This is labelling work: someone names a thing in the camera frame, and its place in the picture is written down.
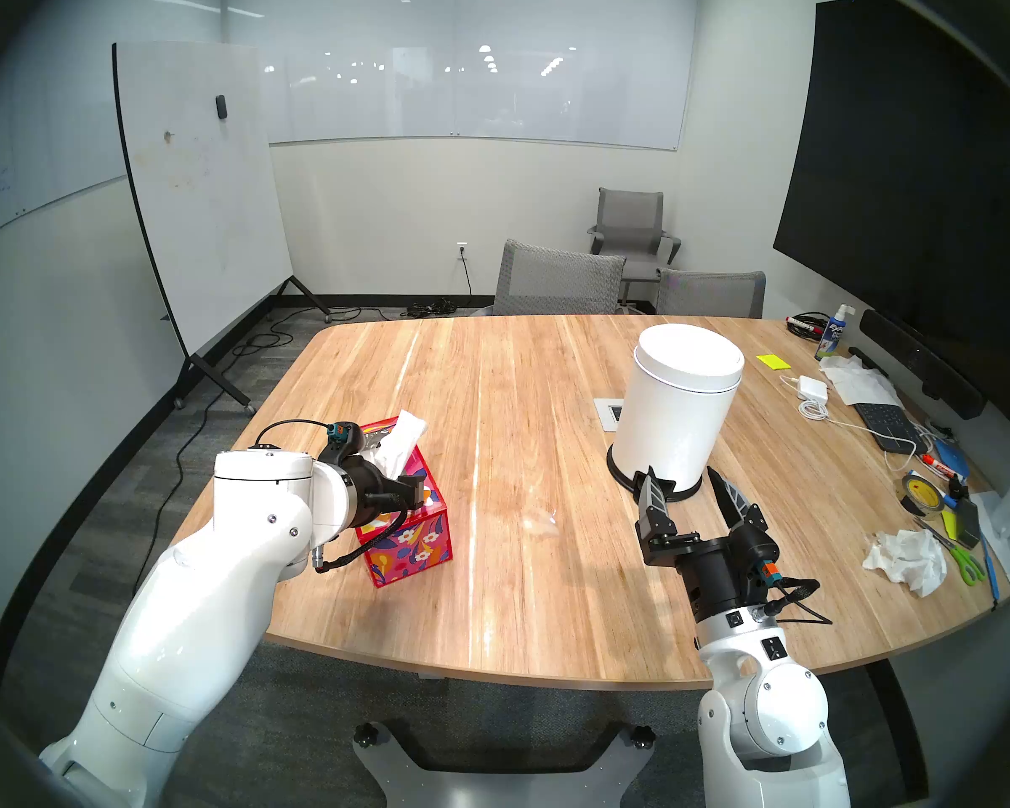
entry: spray bottle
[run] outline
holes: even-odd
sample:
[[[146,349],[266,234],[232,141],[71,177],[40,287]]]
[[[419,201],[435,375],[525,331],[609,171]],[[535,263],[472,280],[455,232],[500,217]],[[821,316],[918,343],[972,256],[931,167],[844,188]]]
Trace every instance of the spray bottle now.
[[[838,341],[845,329],[846,312],[851,316],[856,315],[856,310],[851,306],[841,304],[836,315],[827,322],[827,328],[823,330],[823,336],[820,338],[820,345],[815,348],[816,362],[822,362],[826,357],[833,356],[834,350],[838,348]]]

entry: white charging cable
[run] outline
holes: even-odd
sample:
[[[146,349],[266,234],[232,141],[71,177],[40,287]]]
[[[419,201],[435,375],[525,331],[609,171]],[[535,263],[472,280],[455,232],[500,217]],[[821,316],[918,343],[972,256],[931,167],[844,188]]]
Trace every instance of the white charging cable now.
[[[878,431],[873,431],[870,427],[865,427],[864,425],[853,425],[851,422],[843,422],[840,419],[834,419],[834,417],[830,416],[830,411],[827,410],[826,406],[827,386],[824,385],[822,382],[817,381],[817,379],[809,379],[809,377],[807,376],[803,376],[801,378],[801,379],[806,379],[810,385],[814,385],[816,387],[816,390],[812,390],[811,388],[801,388],[800,379],[786,379],[785,376],[780,376],[779,379],[782,379],[783,385],[786,385],[797,391],[798,396],[805,397],[805,400],[803,400],[803,402],[801,402],[797,406],[797,410],[800,411],[800,414],[803,417],[805,417],[805,419],[810,419],[816,422],[827,420],[828,422],[833,422],[835,425],[844,425],[844,427],[854,427],[857,431],[867,431],[869,432],[869,434],[875,434],[877,437],[884,437],[884,439],[894,439],[897,442],[907,442],[908,444],[911,444],[913,450],[909,452],[909,456],[906,458],[906,461],[897,469],[891,466],[890,457],[888,452],[884,450],[884,463],[886,464],[886,467],[890,469],[892,472],[904,472],[909,467],[909,464],[912,462],[913,459],[913,452],[917,449],[916,447],[917,444],[913,440],[906,439],[905,437],[891,436],[890,434],[882,434]],[[823,387],[822,393],[816,392],[818,386]]]

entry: whiteboard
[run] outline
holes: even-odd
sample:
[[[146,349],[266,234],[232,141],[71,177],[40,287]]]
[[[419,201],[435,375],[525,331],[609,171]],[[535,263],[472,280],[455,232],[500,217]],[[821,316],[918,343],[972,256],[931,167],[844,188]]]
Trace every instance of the whiteboard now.
[[[222,42],[114,48],[132,194],[172,321],[194,354],[292,276],[259,52]]]
[[[678,146],[697,0],[228,1],[229,40],[262,52],[271,142]]]
[[[41,3],[0,60],[0,226],[124,174],[112,41],[219,40],[219,2]]]

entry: black tv screen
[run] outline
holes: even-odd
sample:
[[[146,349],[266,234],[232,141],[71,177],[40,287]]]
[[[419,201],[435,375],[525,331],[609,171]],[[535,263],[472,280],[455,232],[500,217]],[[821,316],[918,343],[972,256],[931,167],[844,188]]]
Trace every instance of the black tv screen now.
[[[906,327],[1010,420],[1010,88],[896,0],[817,4],[775,247]]]

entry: yellow sticky note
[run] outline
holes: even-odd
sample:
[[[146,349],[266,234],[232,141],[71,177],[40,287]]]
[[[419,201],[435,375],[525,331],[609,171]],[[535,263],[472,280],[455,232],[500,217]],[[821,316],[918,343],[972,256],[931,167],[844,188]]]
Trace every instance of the yellow sticky note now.
[[[763,362],[763,364],[766,364],[773,371],[790,370],[790,364],[782,359],[779,359],[775,356],[775,354],[771,354],[770,356],[758,356],[755,358]]]

